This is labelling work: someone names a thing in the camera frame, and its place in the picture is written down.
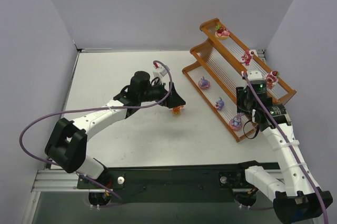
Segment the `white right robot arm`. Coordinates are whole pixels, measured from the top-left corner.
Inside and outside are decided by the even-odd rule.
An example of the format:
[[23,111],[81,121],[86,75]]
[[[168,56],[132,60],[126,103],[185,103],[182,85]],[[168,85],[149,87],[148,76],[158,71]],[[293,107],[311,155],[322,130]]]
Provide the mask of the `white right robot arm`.
[[282,223],[318,217],[329,223],[327,208],[333,202],[332,195],[321,189],[304,161],[286,108],[273,104],[265,80],[243,78],[246,87],[236,89],[238,111],[249,115],[267,138],[283,176],[280,182],[256,165],[245,169],[245,180],[269,198]]

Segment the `purple creature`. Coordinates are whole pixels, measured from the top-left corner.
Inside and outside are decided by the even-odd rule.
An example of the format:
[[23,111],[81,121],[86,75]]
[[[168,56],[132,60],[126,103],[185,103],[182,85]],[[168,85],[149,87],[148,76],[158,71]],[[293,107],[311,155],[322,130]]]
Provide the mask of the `purple creature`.
[[205,79],[205,77],[201,77],[201,79],[198,81],[198,86],[201,90],[208,90],[211,84],[207,79]]

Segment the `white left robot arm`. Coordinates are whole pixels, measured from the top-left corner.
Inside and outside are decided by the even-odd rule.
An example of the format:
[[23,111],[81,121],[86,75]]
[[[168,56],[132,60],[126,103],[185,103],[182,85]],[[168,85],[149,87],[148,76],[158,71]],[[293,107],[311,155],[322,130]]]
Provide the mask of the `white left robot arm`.
[[151,79],[148,73],[137,71],[129,85],[101,110],[73,120],[58,120],[45,147],[45,154],[66,172],[77,172],[96,180],[107,168],[86,154],[88,141],[113,123],[129,118],[142,103],[151,101],[169,109],[186,104],[174,84],[163,83],[160,74],[156,73]]

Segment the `purple bunny toy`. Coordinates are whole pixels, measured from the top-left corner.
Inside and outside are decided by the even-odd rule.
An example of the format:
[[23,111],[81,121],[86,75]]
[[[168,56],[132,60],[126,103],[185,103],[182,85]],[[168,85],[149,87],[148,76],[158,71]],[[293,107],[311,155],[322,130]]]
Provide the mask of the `purple bunny toy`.
[[223,101],[221,97],[219,97],[219,99],[214,104],[214,108],[218,111],[221,111],[224,108],[224,106],[225,106],[225,102]]

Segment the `pink bear strawberry toy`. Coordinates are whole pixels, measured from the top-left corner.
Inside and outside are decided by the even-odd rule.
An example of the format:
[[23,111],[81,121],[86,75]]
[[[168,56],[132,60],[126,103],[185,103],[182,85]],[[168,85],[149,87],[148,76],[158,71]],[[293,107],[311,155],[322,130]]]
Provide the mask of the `pink bear strawberry toy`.
[[222,25],[217,25],[214,35],[218,40],[225,40],[230,37],[230,31]]

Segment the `orange dragon toy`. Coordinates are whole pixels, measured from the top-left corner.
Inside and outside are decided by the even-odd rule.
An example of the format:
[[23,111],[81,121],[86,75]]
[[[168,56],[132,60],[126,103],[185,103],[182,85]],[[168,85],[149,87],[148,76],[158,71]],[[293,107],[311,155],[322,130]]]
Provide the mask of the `orange dragon toy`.
[[183,107],[184,107],[183,105],[174,107],[174,108],[172,109],[172,113],[173,113],[174,115],[180,114],[180,113],[181,113],[181,109],[182,109]]

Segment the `pink bear cake toy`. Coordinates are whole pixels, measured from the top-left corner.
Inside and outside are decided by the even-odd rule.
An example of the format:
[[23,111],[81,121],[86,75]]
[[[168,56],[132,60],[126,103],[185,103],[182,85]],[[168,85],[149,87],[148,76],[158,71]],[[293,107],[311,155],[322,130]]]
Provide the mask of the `pink bear cake toy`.
[[240,58],[240,63],[244,64],[245,66],[249,66],[251,60],[253,59],[255,53],[253,50],[247,50]]

